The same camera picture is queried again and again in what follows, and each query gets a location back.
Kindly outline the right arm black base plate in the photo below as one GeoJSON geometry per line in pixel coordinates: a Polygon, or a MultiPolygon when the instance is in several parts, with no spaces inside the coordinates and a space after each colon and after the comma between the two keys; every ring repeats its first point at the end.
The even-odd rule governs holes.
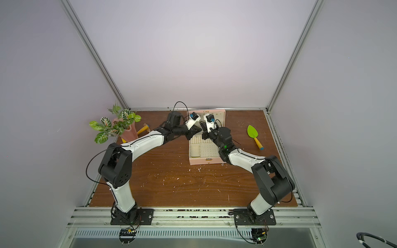
{"type": "Polygon", "coordinates": [[[267,210],[262,215],[256,215],[253,211],[245,209],[233,209],[228,212],[229,216],[234,218],[236,225],[253,225],[253,226],[275,226],[276,217],[272,209],[267,210]]]}

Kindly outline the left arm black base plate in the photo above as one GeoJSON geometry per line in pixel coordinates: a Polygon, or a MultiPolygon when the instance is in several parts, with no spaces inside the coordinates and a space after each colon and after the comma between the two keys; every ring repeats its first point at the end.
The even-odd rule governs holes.
{"type": "Polygon", "coordinates": [[[116,203],[111,208],[111,225],[151,225],[153,217],[153,209],[138,208],[137,205],[128,212],[119,210],[116,203]]]}

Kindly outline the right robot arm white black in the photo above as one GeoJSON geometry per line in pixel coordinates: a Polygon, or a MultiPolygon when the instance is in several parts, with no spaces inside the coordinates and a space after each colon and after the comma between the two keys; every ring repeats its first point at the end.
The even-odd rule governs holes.
{"type": "Polygon", "coordinates": [[[200,122],[200,126],[202,138],[210,139],[218,147],[223,162],[253,174],[259,194],[249,204],[248,210],[254,216],[264,214],[293,193],[295,183],[276,156],[256,156],[237,148],[229,128],[206,122],[200,122]]]}

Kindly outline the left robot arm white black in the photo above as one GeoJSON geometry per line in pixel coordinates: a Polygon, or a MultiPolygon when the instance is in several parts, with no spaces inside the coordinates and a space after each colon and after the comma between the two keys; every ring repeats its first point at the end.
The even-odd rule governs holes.
{"type": "Polygon", "coordinates": [[[124,145],[113,143],[103,151],[104,157],[98,172],[114,197],[115,207],[111,211],[111,217],[116,223],[132,224],[138,218],[137,204],[130,190],[132,162],[180,136],[190,140],[202,131],[196,125],[201,120],[196,112],[191,113],[186,122],[183,120],[183,114],[169,112],[167,120],[149,134],[124,145]]]}

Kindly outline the pink jewelry box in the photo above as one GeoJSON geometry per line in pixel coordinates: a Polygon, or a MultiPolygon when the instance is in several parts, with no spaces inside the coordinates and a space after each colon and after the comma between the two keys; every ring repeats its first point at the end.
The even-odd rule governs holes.
{"type": "MultiPolygon", "coordinates": [[[[205,122],[204,115],[213,114],[216,124],[224,126],[226,118],[225,109],[214,110],[195,110],[201,117],[201,122],[205,122]]],[[[195,134],[189,141],[189,162],[191,165],[221,164],[224,163],[219,155],[218,146],[210,139],[203,140],[202,132],[195,134]]]]}

